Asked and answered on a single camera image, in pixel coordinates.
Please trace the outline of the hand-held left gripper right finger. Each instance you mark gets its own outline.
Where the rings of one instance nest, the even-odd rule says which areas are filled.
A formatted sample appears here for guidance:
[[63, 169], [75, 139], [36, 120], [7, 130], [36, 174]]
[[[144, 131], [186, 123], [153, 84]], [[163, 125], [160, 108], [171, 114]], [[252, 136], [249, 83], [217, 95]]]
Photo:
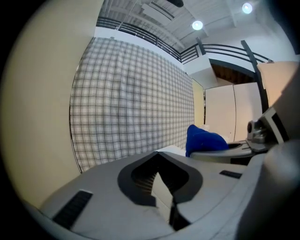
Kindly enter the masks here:
[[246, 191], [245, 166], [195, 160], [159, 152], [158, 197], [170, 207], [159, 232], [218, 232], [234, 215]]

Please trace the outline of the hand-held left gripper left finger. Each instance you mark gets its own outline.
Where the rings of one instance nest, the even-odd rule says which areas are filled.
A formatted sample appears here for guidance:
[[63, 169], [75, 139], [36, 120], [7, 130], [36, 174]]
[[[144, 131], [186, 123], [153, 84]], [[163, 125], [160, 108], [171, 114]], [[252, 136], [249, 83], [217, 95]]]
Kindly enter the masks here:
[[147, 179], [157, 152], [95, 166], [54, 192], [41, 212], [75, 234], [172, 234]]

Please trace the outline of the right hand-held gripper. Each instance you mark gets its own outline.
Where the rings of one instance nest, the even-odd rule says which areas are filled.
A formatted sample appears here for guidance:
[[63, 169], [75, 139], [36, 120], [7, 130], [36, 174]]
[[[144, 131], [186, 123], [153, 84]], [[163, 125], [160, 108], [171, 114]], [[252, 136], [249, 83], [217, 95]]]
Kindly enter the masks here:
[[214, 163], [248, 164], [254, 155], [251, 150], [270, 150], [276, 144], [288, 140], [289, 136], [279, 115], [270, 107], [259, 119], [248, 122], [247, 141], [228, 143], [229, 150], [193, 152], [190, 157]]

